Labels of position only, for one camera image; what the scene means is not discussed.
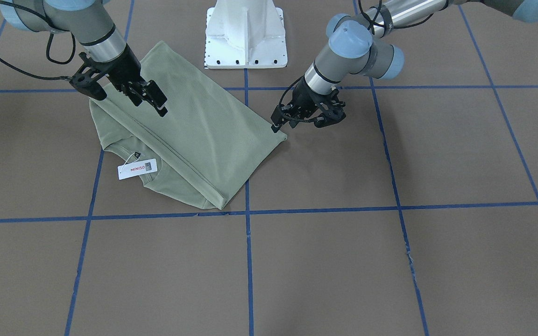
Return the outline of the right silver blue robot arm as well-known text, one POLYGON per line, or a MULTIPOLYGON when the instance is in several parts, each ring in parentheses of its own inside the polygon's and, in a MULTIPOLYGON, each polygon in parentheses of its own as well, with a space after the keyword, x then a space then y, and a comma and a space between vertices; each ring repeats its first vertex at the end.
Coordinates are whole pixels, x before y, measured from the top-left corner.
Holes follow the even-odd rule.
POLYGON ((103 0, 7 0, 4 19, 20 30, 70 32, 83 46, 83 65, 69 79, 79 93, 107 98, 99 79, 107 77, 135 106, 146 101, 165 116, 167 98, 153 80, 141 76, 141 64, 106 11, 103 0))

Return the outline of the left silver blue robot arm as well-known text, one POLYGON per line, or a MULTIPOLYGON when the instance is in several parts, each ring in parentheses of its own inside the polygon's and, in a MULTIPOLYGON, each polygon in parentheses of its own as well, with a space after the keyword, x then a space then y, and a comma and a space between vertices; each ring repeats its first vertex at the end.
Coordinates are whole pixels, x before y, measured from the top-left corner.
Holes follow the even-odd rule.
POLYGON ((329 19, 323 47, 271 113, 283 126, 345 118, 376 90, 538 89, 538 0, 366 0, 329 19))

